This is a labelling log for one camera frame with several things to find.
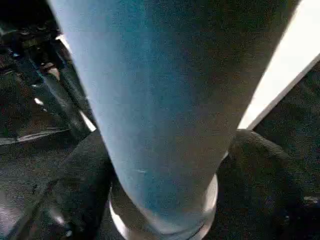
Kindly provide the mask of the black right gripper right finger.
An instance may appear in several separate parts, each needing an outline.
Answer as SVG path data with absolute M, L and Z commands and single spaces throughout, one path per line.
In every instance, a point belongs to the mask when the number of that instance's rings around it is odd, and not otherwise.
M 317 240 L 320 184 L 275 143 L 238 130 L 217 171 L 212 240 Z

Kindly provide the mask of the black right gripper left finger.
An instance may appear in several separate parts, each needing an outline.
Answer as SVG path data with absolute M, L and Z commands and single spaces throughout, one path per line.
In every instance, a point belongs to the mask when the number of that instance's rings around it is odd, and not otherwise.
M 98 130 L 62 162 L 35 203 L 7 218 L 9 240 L 92 240 L 102 221 L 113 166 Z

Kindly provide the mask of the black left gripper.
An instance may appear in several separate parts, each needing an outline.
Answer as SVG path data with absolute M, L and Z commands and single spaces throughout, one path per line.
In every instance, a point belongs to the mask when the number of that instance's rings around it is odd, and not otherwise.
M 0 21 L 0 74 L 17 71 L 35 97 L 60 117 L 76 140 L 94 132 L 96 121 L 55 20 Z M 59 70 L 60 79 L 47 70 Z

